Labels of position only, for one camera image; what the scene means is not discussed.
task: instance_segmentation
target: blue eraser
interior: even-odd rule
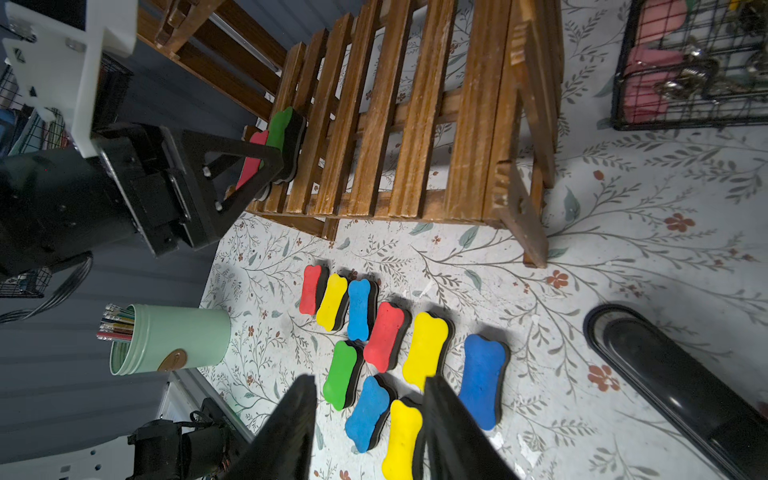
[[[376,297],[379,286],[368,279],[355,280],[349,283],[349,327],[347,335],[350,340],[367,342],[376,318]]]
[[[464,341],[464,354],[464,378],[458,397],[481,429],[493,430],[502,415],[502,382],[509,348],[470,335]]]
[[[360,400],[344,426],[346,436],[355,442],[358,452],[365,453],[376,446],[394,399],[394,392],[386,387],[380,376],[370,376],[362,383]]]

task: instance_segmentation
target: brown leather label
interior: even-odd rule
[[[158,372],[173,372],[174,370],[183,369],[187,364],[187,352],[183,349],[175,349],[169,353],[165,360],[157,367]]]

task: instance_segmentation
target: red eraser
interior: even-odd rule
[[[250,136],[250,143],[257,145],[266,145],[266,140],[269,138],[270,132],[268,130],[258,131]],[[245,157],[245,164],[243,164],[243,171],[240,172],[240,179],[237,181],[237,187],[242,187],[250,178],[259,171],[261,160],[258,158]]]
[[[410,315],[389,302],[379,305],[379,313],[373,324],[368,345],[362,351],[366,362],[380,372],[386,372],[397,365],[397,353],[408,328]]]
[[[320,308],[328,284],[329,271],[322,265],[308,265],[304,269],[304,285],[301,287],[299,311],[314,315]]]

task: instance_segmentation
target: wire basket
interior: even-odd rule
[[[92,122],[94,129],[115,122],[118,108],[125,98],[132,75],[130,70],[112,57],[101,56],[101,70]],[[24,100],[23,92],[18,91],[18,83],[13,69],[6,65],[2,77],[0,77],[0,108],[18,112],[16,125],[20,129],[18,135],[14,137],[15,141],[7,155],[67,147],[70,140],[61,114],[57,110],[51,109],[55,114],[55,119],[50,122],[43,121],[33,109],[25,106]]]
[[[29,270],[0,283],[0,298],[42,298],[50,281],[49,269]]]
[[[633,0],[617,130],[768,124],[768,0]]]

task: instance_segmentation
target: floral pattern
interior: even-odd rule
[[[446,88],[463,80],[471,28],[472,3],[459,3]],[[768,270],[761,264],[768,253],[768,223],[761,220],[768,139],[760,127],[607,129],[628,3],[562,6],[566,75],[558,177],[543,219],[548,268],[525,267],[511,234],[490,227],[351,220],[329,243],[244,214],[220,242],[201,302],[230,311],[230,348],[220,365],[201,370],[253,431],[297,375],[312,373],[322,392],[333,345],[346,338],[346,328],[328,333],[298,311],[303,268],[322,262],[375,280],[379,301],[452,320],[443,376],[457,391],[466,336],[488,327],[505,332],[512,355],[502,420],[488,435],[518,473],[724,478],[587,347],[581,324],[599,303],[629,303],[746,401],[768,410]],[[422,20],[417,12],[403,98],[410,95]],[[447,124],[435,133],[430,188],[445,185],[454,130]],[[401,140],[390,138],[382,188],[391,185]],[[524,130],[524,178],[531,156]],[[411,337],[412,331],[389,373],[400,395],[413,391],[401,367]],[[373,373],[365,365],[361,377]],[[336,412],[319,399],[310,478],[380,478],[389,427],[379,446],[361,455],[344,433],[351,411]]]

